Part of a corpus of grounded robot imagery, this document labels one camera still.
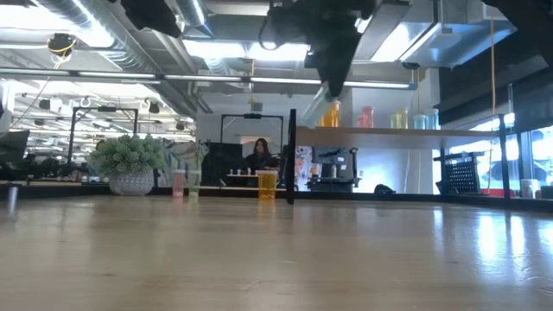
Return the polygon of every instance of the wall shelf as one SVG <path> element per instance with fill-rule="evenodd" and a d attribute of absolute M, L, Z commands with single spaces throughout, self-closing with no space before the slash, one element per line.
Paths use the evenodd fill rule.
<path fill-rule="evenodd" d="M 296 145 L 315 147 L 449 149 L 495 138 L 498 131 L 296 128 Z"/>

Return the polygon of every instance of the glass window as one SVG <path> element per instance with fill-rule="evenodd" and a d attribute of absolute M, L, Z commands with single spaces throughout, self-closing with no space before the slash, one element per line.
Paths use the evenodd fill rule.
<path fill-rule="evenodd" d="M 532 174 L 541 186 L 553 185 L 553 126 L 531 132 Z"/>
<path fill-rule="evenodd" d="M 511 128 L 514 125 L 515 115 L 510 113 L 505 115 L 505 125 Z M 468 130 L 499 130 L 499 119 L 483 121 L 480 124 L 471 125 Z M 492 141 L 481 141 L 470 143 L 468 145 L 454 147 L 449 153 L 456 154 L 461 152 L 484 152 L 477 158 L 478 175 L 480 177 L 480 188 L 503 189 L 503 175 L 501 174 L 501 147 L 499 139 Z M 520 190 L 520 180 L 518 176 L 518 142 L 516 135 L 507 136 L 506 143 L 507 161 L 509 166 L 509 185 L 511 190 Z"/>

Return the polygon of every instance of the potted plant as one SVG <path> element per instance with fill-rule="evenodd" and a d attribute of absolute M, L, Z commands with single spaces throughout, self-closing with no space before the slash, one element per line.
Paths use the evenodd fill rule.
<path fill-rule="evenodd" d="M 162 142 L 151 136 L 107 139 L 92 152 L 91 162 L 109 177 L 113 193 L 145 195 L 154 186 L 152 169 L 163 166 Z"/>

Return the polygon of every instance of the plant pot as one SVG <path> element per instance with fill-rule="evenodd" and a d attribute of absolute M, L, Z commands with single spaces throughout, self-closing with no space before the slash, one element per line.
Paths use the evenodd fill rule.
<path fill-rule="evenodd" d="M 154 173 L 151 169 L 143 172 L 110 176 L 110 190 L 119 195 L 146 195 L 154 187 Z"/>

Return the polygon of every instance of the pink cup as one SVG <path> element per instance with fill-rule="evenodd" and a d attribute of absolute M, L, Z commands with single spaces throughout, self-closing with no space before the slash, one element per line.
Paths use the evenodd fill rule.
<path fill-rule="evenodd" d="M 374 109 L 371 106 L 363 107 L 364 127 L 372 128 L 374 125 Z"/>

